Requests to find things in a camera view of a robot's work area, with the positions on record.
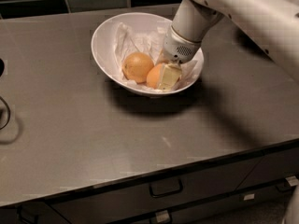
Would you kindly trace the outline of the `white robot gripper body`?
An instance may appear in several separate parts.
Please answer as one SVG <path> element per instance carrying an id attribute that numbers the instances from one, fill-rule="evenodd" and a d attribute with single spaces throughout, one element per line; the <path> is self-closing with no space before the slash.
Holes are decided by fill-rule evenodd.
<path id="1" fill-rule="evenodd" d="M 187 63 L 192 60 L 201 43 L 193 43 L 179 36 L 174 28 L 170 26 L 164 36 L 162 49 L 165 51 L 170 63 Z"/>

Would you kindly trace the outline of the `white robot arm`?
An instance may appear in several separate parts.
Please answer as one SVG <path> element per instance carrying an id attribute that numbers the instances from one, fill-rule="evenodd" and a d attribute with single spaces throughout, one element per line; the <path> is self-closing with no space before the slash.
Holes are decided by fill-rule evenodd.
<path id="1" fill-rule="evenodd" d="M 182 0 L 158 61 L 187 63 L 206 33 L 229 18 L 291 78 L 299 81 L 299 6 L 289 0 Z"/>

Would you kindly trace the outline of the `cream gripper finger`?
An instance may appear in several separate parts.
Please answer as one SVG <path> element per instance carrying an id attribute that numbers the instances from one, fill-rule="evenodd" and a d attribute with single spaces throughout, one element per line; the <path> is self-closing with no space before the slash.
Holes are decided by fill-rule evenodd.
<path id="1" fill-rule="evenodd" d="M 165 53 L 165 51 L 162 49 L 157 60 L 156 60 L 156 63 L 159 64 L 159 63 L 169 63 L 169 59 L 167 58 L 167 55 Z"/>
<path id="2" fill-rule="evenodd" d="M 157 82 L 157 89 L 171 91 L 181 79 L 182 70 L 178 64 L 163 63 L 160 69 L 160 76 Z"/>

